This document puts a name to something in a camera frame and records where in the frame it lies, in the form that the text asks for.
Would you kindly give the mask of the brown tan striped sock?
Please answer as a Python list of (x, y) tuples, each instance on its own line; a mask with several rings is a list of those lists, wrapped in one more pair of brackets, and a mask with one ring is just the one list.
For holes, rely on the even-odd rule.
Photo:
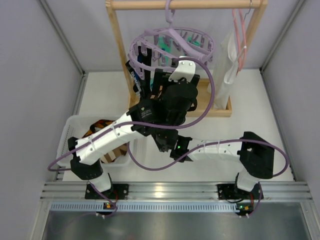
[(127, 151), (128, 151), (128, 147), (125, 144), (123, 144), (104, 154), (100, 158), (100, 161), (104, 164), (113, 164), (117, 160), (119, 160), (121, 156), (125, 156), (127, 154)]

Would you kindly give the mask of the brown tan argyle sock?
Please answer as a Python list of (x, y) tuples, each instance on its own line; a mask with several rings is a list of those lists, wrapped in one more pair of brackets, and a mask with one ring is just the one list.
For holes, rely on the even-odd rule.
[(165, 93), (166, 86), (161, 82), (153, 82), (150, 91), (150, 99), (159, 99)]

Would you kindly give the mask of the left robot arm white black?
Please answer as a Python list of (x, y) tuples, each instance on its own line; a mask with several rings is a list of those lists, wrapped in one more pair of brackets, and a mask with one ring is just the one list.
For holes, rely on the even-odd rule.
[(198, 106), (200, 76), (181, 75), (173, 80), (170, 73), (156, 69), (154, 78), (150, 93), (119, 119), (108, 122), (99, 131), (68, 140), (71, 171), (102, 194), (108, 194), (113, 184), (102, 168), (101, 158), (128, 142), (151, 136), (158, 150), (170, 152), (174, 160), (188, 150), (191, 138), (180, 136), (177, 127), (185, 122), (187, 112), (193, 112)]

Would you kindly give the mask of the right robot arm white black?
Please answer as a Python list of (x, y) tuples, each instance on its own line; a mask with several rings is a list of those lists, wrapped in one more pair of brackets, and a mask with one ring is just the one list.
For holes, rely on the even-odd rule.
[(177, 130), (163, 130), (152, 135), (160, 152), (170, 152), (170, 158), (185, 161), (222, 161), (242, 165), (235, 177), (235, 192), (251, 192), (260, 180), (274, 175), (275, 150), (268, 142), (251, 131), (245, 131), (239, 142), (213, 144), (178, 134)]

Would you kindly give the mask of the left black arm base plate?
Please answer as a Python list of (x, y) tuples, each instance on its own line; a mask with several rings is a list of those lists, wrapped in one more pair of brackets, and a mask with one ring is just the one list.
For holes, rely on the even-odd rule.
[[(102, 194), (110, 200), (126, 200), (129, 194), (129, 185), (116, 183), (113, 184), (112, 189), (102, 192)], [(99, 195), (90, 184), (86, 186), (84, 198), (86, 200), (104, 200), (104, 198)]]

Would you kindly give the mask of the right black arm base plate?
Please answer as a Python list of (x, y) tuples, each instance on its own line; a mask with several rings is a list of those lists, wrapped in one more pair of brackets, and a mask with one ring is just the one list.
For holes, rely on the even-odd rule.
[(217, 193), (219, 200), (258, 200), (261, 193), (261, 188), (258, 184), (251, 191), (238, 189), (233, 183), (221, 183), (217, 185)]

